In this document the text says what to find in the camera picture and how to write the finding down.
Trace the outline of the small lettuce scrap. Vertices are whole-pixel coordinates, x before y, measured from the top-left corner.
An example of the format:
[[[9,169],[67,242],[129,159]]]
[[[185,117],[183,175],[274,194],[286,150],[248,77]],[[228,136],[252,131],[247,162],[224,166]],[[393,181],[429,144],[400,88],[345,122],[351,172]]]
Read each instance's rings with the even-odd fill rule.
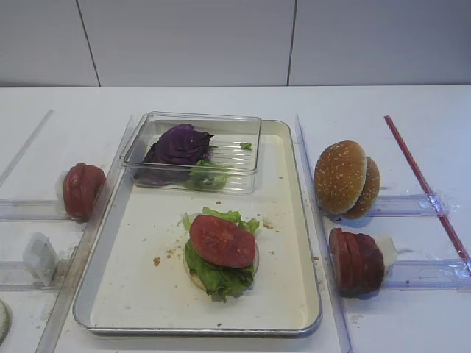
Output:
[[[239,144],[240,148],[244,151],[251,151],[252,150],[252,144],[248,142],[241,142]]]

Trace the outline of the green lettuce on bun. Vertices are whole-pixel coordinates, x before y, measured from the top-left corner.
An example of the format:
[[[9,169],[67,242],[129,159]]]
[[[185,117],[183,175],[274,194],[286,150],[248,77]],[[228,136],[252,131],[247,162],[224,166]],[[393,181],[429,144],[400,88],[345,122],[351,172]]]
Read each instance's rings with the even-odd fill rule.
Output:
[[[203,207],[198,214],[184,214],[182,223],[189,232],[183,261],[196,286],[219,301],[252,287],[258,270],[257,219]]]

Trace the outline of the meat patty slice stack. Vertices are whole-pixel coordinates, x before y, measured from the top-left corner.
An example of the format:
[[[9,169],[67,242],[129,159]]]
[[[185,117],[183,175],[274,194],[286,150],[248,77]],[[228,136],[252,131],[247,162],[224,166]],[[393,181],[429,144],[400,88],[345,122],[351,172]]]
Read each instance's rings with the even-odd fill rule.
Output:
[[[329,234],[329,247],[336,284],[342,295],[360,296],[380,289],[386,263],[371,236],[333,228]]]

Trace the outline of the tomato slice stack left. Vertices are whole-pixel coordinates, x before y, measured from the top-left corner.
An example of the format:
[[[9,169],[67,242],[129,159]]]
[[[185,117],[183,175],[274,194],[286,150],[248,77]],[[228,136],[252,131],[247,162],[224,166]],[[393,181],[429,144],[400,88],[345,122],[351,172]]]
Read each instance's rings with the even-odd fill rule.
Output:
[[[72,217],[87,221],[93,212],[99,191],[105,184],[102,169],[94,165],[77,163],[63,180],[63,200],[66,212]]]

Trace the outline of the metal baking tray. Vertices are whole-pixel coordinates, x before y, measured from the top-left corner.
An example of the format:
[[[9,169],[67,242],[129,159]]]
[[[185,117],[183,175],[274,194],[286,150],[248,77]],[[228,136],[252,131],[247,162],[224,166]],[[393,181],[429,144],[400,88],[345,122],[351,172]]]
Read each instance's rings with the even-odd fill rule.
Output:
[[[253,192],[203,193],[135,186],[128,170],[107,209],[74,301],[97,335],[299,336],[322,315],[289,127],[263,121]],[[253,286],[218,301],[192,281],[183,216],[209,207],[257,218]]]

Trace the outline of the clear plastic container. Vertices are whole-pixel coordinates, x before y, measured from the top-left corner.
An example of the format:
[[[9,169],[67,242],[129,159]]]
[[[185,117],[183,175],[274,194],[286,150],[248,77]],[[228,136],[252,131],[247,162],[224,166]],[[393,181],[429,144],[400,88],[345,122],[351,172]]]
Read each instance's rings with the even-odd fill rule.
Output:
[[[230,177],[221,190],[204,190],[204,192],[249,193],[252,191],[258,167],[258,144],[261,140],[260,118],[159,111],[152,111],[142,117],[121,154],[121,164],[130,173],[135,185],[142,188],[189,190],[183,186],[185,181],[159,187],[145,185],[135,178],[135,173],[140,168],[164,169],[168,167],[171,170],[184,170],[190,173],[194,165],[142,162],[152,144],[156,143],[167,130],[179,124],[192,124],[195,130],[213,135],[210,139],[207,160],[233,167],[228,171]],[[252,150],[242,150],[239,146],[241,142],[251,143]]]

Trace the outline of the purple cabbage leaf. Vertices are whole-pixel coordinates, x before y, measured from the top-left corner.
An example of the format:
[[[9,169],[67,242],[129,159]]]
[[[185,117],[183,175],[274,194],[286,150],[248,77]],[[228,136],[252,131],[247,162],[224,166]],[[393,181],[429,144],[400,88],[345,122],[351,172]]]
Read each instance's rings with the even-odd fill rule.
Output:
[[[165,165],[196,165],[200,160],[207,160],[210,151],[209,132],[194,129],[192,124],[179,124],[163,133],[153,143],[143,163]],[[140,168],[135,173],[137,181],[145,185],[164,186],[186,181],[189,173],[184,170]]]

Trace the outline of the front sesame bun top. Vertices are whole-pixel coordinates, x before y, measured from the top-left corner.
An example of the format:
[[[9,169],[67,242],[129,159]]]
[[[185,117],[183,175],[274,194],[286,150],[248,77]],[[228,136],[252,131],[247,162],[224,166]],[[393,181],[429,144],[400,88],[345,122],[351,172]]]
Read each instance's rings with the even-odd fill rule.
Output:
[[[343,140],[328,146],[314,170],[317,201],[323,210],[341,214],[357,202],[366,181],[367,161],[355,141]]]

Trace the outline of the bottom bun half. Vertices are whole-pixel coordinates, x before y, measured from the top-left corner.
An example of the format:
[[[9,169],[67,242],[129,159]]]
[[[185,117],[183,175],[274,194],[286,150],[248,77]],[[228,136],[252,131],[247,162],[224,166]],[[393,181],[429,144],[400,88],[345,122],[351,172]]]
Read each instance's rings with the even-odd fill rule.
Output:
[[[191,240],[188,240],[183,263],[190,279],[199,289],[209,296],[225,300],[227,296],[240,296],[253,286],[259,266],[259,251],[255,248],[252,265],[243,268],[224,267],[204,260],[197,254]]]

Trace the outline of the rear sesame bun top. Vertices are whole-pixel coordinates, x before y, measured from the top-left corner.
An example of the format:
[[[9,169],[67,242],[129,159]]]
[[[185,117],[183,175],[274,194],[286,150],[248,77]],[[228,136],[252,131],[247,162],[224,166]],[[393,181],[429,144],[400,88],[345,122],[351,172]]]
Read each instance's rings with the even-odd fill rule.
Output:
[[[375,161],[367,157],[366,180],[363,190],[355,205],[348,210],[344,217],[357,219],[366,215],[374,205],[380,190],[380,171]]]

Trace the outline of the red straw stick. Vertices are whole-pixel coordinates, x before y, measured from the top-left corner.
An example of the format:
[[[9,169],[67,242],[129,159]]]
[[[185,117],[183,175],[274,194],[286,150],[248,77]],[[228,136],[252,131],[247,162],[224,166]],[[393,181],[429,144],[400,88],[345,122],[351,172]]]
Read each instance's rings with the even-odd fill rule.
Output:
[[[384,116],[384,120],[390,129],[391,133],[394,136],[400,150],[402,151],[405,159],[407,160],[411,170],[413,171],[418,183],[420,184],[422,190],[425,192],[426,195],[429,197],[432,196],[433,191],[428,184],[426,178],[424,177],[423,173],[421,172],[417,162],[415,161],[412,153],[410,152],[409,148],[406,145],[406,142],[403,140],[401,134],[399,133],[397,127],[395,126],[392,118],[389,115]],[[435,214],[439,219],[440,223],[442,224],[447,236],[449,237],[451,243],[453,244],[458,256],[463,260],[467,267],[470,267],[470,255],[468,254],[467,250],[465,249],[463,243],[461,242],[459,236],[457,235],[456,231],[454,230],[452,224],[450,223],[448,217],[444,212],[439,210],[439,208],[433,205],[435,209]]]

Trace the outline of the white pusher block right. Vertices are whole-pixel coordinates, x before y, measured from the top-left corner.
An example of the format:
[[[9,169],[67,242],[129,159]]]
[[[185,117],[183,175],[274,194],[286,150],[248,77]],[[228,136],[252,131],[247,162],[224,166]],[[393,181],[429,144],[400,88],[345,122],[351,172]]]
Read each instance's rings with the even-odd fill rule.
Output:
[[[374,240],[383,256],[384,274],[387,274],[398,258],[397,249],[392,238],[387,234],[377,236]]]

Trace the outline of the white pusher block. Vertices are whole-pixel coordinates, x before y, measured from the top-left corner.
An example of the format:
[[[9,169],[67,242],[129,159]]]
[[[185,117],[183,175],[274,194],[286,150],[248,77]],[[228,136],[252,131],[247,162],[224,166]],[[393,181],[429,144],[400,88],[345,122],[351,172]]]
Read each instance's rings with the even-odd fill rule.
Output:
[[[25,268],[34,278],[46,286],[52,283],[58,257],[48,237],[41,232],[32,234],[22,258]]]
[[[384,274],[387,274],[398,258],[397,249],[392,238],[387,234],[377,236],[374,240],[383,256]]]

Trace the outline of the white pusher behind tomatoes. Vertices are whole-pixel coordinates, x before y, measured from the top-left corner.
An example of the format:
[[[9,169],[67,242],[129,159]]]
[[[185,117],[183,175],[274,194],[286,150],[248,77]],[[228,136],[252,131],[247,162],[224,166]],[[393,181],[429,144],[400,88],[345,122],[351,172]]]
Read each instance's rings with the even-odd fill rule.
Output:
[[[60,174],[56,182],[54,183],[54,191],[55,191],[57,199],[60,202],[64,202],[64,196],[63,196],[64,180],[65,180],[65,174]]]

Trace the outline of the white pusher block left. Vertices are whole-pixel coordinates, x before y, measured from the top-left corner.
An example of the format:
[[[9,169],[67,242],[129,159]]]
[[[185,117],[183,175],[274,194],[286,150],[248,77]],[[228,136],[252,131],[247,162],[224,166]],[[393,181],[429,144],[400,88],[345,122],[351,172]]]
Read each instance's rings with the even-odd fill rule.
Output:
[[[52,283],[58,257],[48,237],[41,232],[32,234],[22,258],[25,268],[34,278],[46,286]]]

